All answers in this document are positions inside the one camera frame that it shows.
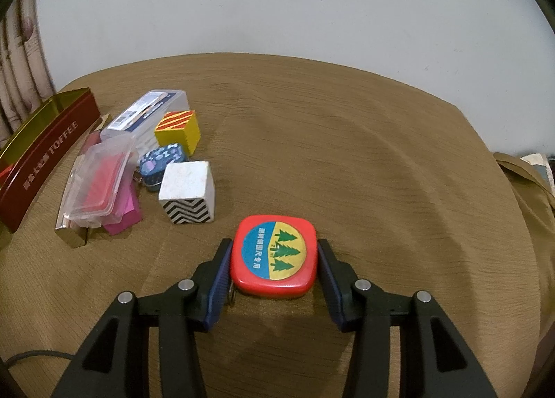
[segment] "magenta block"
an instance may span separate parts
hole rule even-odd
[[[118,194],[119,193],[124,193],[124,195],[121,197],[121,200],[116,199],[116,204],[118,201],[122,202],[122,205],[123,202],[125,202],[125,209],[123,218],[121,218],[119,223],[104,225],[104,228],[110,235],[117,235],[143,219],[143,214],[140,212],[139,200],[137,199],[137,192],[135,191],[133,181],[127,184],[122,184],[120,190],[118,190]]]

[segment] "white cube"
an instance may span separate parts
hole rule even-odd
[[[158,201],[174,224],[214,220],[214,181],[207,161],[166,166]]]

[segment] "clear plastic box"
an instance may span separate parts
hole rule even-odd
[[[125,205],[119,205],[120,184],[132,180],[139,155],[135,137],[116,136],[91,147],[73,176],[64,215],[81,227],[117,224]]]
[[[106,141],[121,134],[132,134],[137,139],[139,157],[159,147],[154,129],[169,111],[189,109],[187,94],[181,90],[152,90],[133,102],[126,111],[101,132]]]

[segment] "tape measure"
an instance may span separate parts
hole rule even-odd
[[[316,230],[291,216],[244,219],[233,242],[231,277],[241,291],[263,297],[304,295],[316,279]]]

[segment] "white label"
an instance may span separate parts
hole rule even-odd
[[[142,98],[134,102],[126,111],[121,113],[114,121],[112,121],[107,129],[125,130],[137,119],[139,119],[145,109],[155,105],[165,95],[165,92],[147,92]]]

